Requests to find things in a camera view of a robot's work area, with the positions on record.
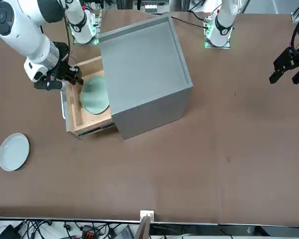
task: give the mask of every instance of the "green plate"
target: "green plate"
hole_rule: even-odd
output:
[[[97,115],[106,110],[109,106],[109,98],[105,77],[93,76],[84,81],[80,100],[84,109],[91,114]]]

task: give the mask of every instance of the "cable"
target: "cable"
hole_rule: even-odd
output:
[[[44,236],[42,236],[41,231],[40,231],[40,226],[41,226],[42,224],[39,225],[38,222],[36,222],[35,224],[34,224],[33,222],[31,222],[31,223],[32,223],[32,225],[34,225],[34,227],[35,227],[34,237],[35,237],[36,231],[38,231],[39,234],[40,234],[40,236],[41,236],[41,238],[44,239]]]
[[[59,4],[61,5],[61,7],[63,8],[63,4],[61,2],[61,0],[58,0]],[[65,10],[66,10],[66,7],[63,8],[64,10],[64,13],[63,13],[63,19],[64,19],[64,24],[65,24],[65,30],[66,30],[66,35],[68,37],[68,44],[69,44],[69,55],[70,55],[70,52],[71,52],[71,45],[70,45],[70,36],[69,36],[69,29],[68,29],[68,26],[67,26],[67,23],[66,23],[66,16],[65,16]]]
[[[218,5],[218,7],[214,9],[214,11],[216,11],[216,10],[217,10],[217,9],[218,9],[220,6],[221,6],[221,4],[220,4],[220,5]],[[214,12],[214,11],[213,11],[213,12]]]
[[[92,222],[92,227],[93,227],[93,230],[94,230],[93,238],[95,238],[95,234],[96,234],[96,232],[95,232],[94,222]]]
[[[29,227],[30,222],[31,222],[31,221],[28,221],[28,227],[27,227],[27,229],[26,229],[26,231],[25,231],[25,233],[23,234],[23,236],[22,236],[21,239],[23,239],[24,236],[25,236],[26,234],[27,234],[28,238],[30,238],[30,237],[29,237],[29,230],[33,227],[33,226],[30,226],[30,227]],[[44,224],[44,223],[46,223],[46,222],[48,222],[48,221],[47,221],[47,220],[44,220],[44,221],[40,222],[40,223],[38,224],[38,226],[40,227],[40,226],[42,226],[42,224]]]
[[[232,235],[224,233],[224,231],[223,231],[223,230],[221,230],[221,229],[219,229],[219,230],[220,230],[220,232],[221,232],[222,234],[224,234],[225,236],[230,236],[230,237],[231,237],[231,239],[233,239],[233,236],[232,236]]]
[[[28,239],[30,239],[30,236],[29,236],[29,225],[30,225],[30,222],[28,223],[28,228],[27,228],[27,230],[26,230],[26,235],[28,236]]]
[[[171,228],[164,228],[164,227],[160,227],[160,226],[154,226],[154,225],[151,225],[153,228],[158,228],[158,229],[165,229],[165,230],[170,230],[174,233],[178,233],[178,231],[174,230],[174,229],[171,229]]]
[[[65,14],[64,14],[64,25],[65,25],[65,29],[66,29],[66,35],[67,35],[67,37],[68,37],[69,55],[70,55],[70,52],[71,52],[71,44],[70,44],[69,29],[68,29],[68,26],[67,26],[67,24],[66,24]]]
[[[70,233],[69,233],[68,226],[70,226],[70,225],[67,225],[67,224],[64,222],[63,227],[65,228],[66,232],[68,233],[69,239],[72,239],[72,237],[71,237],[71,235],[70,235]]]
[[[208,27],[207,27],[207,26],[201,26],[201,25],[197,25],[197,24],[191,23],[191,22],[189,22],[189,21],[184,21],[184,20],[182,20],[182,19],[179,19],[179,18],[177,18],[177,17],[174,17],[174,16],[171,16],[171,18],[174,18],[174,19],[176,19],[176,20],[179,20],[179,21],[185,22],[185,23],[187,23],[187,24],[190,24],[190,25],[197,26],[197,27],[204,28],[204,29],[208,30]]]
[[[83,227],[79,227],[79,225],[76,223],[76,222],[74,222],[75,223],[75,225],[78,227],[78,229],[80,229],[80,231],[83,231]]]
[[[120,225],[122,225],[122,224],[117,224],[115,227],[113,227],[113,230],[115,230],[115,228],[117,228]]]
[[[203,2],[203,4],[205,3],[205,1],[206,0],[200,0],[195,6],[193,6],[190,10],[188,10],[188,11],[192,11],[195,7],[197,7],[200,3],[202,3]]]
[[[192,10],[189,11],[189,12],[191,12],[192,14],[194,14],[194,16],[195,16],[198,20],[201,20],[201,21],[204,21],[204,20],[205,20],[205,18],[200,18],[199,16],[197,16],[197,14],[194,13]]]

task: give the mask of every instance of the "white plate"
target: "white plate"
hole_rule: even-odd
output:
[[[29,141],[25,135],[9,135],[0,146],[0,167],[5,171],[17,170],[24,164],[29,152]]]

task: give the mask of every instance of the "power cable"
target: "power cable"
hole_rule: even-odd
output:
[[[220,5],[218,5],[218,7],[214,9],[214,11],[216,11],[216,10],[217,10],[217,9],[218,9],[220,6],[221,6],[221,4],[220,4]],[[213,11],[213,12],[214,12],[214,11]]]
[[[180,18],[177,18],[177,17],[174,17],[174,16],[171,16],[171,18],[174,18],[174,19],[176,19],[176,20],[185,22],[185,23],[187,23],[187,24],[190,24],[190,25],[197,26],[197,27],[204,28],[204,29],[208,30],[208,27],[207,27],[207,26],[201,26],[201,25],[198,25],[198,24],[191,23],[191,22],[189,22],[189,21],[184,21],[184,20],[182,20],[182,19],[180,19]]]
[[[202,5],[205,3],[206,0],[200,0],[195,6],[193,6],[190,10],[188,11],[192,11],[195,7],[197,7],[200,3],[202,3]]]

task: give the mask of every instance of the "wire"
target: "wire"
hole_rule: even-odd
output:
[[[172,232],[178,233],[178,231],[171,229],[171,228],[165,228],[165,227],[160,227],[160,226],[154,226],[152,225],[153,228],[158,228],[158,229],[165,229],[165,230],[170,230]]]
[[[216,11],[216,10],[217,10],[217,9],[218,9],[220,6],[221,6],[221,4],[220,4],[220,5],[218,5],[218,7],[214,9],[214,11]],[[213,11],[213,12],[214,12],[214,11]]]
[[[65,228],[66,232],[68,233],[69,239],[72,239],[72,237],[71,237],[71,235],[69,233],[69,230],[67,228],[67,224],[65,222],[64,222],[64,226],[63,227]]]
[[[201,20],[201,21],[204,21],[204,20],[205,20],[205,18],[200,18],[199,16],[197,16],[197,14],[194,13],[192,10],[189,11],[189,12],[191,12],[192,14],[194,14],[194,16],[195,16],[198,20]]]
[[[202,3],[203,2],[203,4],[205,3],[205,1],[206,0],[200,0],[195,6],[193,6],[190,10],[188,10],[188,11],[192,11],[195,7],[197,7],[200,3]]]
[[[197,25],[197,24],[191,23],[191,22],[189,22],[189,21],[184,21],[184,20],[179,19],[179,18],[174,17],[174,16],[171,16],[171,18],[174,18],[174,19],[177,19],[177,20],[179,20],[179,21],[185,22],[185,23],[187,23],[187,24],[190,24],[190,25],[197,26],[197,27],[204,28],[204,29],[208,30],[208,27],[207,27],[207,26]]]
[[[96,234],[96,232],[95,232],[94,222],[92,222],[92,226],[93,226],[93,230],[94,230],[93,238],[95,238],[95,234]]]
[[[31,222],[31,221],[28,221],[28,227],[27,227],[27,229],[26,229],[26,231],[25,231],[25,233],[23,234],[23,236],[22,236],[21,239],[23,239],[24,236],[25,236],[26,234],[27,234],[28,238],[30,238],[30,237],[29,237],[29,230],[33,227],[33,225],[29,227],[30,222]],[[40,222],[40,223],[38,224],[38,226],[40,227],[40,226],[42,226],[42,224],[44,224],[44,223],[46,223],[46,222],[47,222],[47,221],[44,220],[44,221]]]
[[[222,234],[224,234],[225,236],[230,236],[230,237],[231,237],[231,239],[233,239],[233,236],[232,236],[232,235],[224,233],[224,231],[223,231],[223,230],[221,230],[221,229],[219,229],[219,230],[220,230],[220,232],[221,232]]]
[[[29,236],[29,225],[30,225],[30,222],[28,223],[28,228],[27,228],[27,230],[26,230],[26,235],[28,236],[28,239],[30,239],[30,236]]]
[[[122,224],[117,224],[115,227],[113,227],[113,230],[115,230],[115,228],[117,228],[120,225],[122,225]]]
[[[32,225],[34,225],[34,227],[35,227],[34,235],[36,234],[36,231],[38,231],[39,234],[40,234],[40,236],[41,236],[41,238],[44,239],[44,236],[42,236],[41,231],[40,231],[40,226],[41,226],[42,224],[39,225],[38,222],[36,222],[35,224],[34,224],[33,222],[31,222],[31,223],[32,223]]]
[[[187,237],[187,236],[192,236],[192,235],[193,235],[193,234],[186,233],[186,234],[182,234],[182,235],[179,235],[179,236],[175,236],[175,237],[172,237],[172,238],[169,238],[169,239],[178,239],[178,238]]]
[[[68,37],[69,55],[70,55],[70,52],[71,52],[71,44],[70,44],[69,29],[68,29],[68,26],[67,26],[67,23],[66,23],[65,14],[64,14],[64,25],[65,25],[65,29],[66,29],[66,35],[67,35],[67,37]]]
[[[83,228],[82,227],[79,227],[79,225],[76,223],[76,222],[74,222],[75,223],[75,225],[78,227],[78,229],[80,229],[80,231],[82,231],[83,230]]]

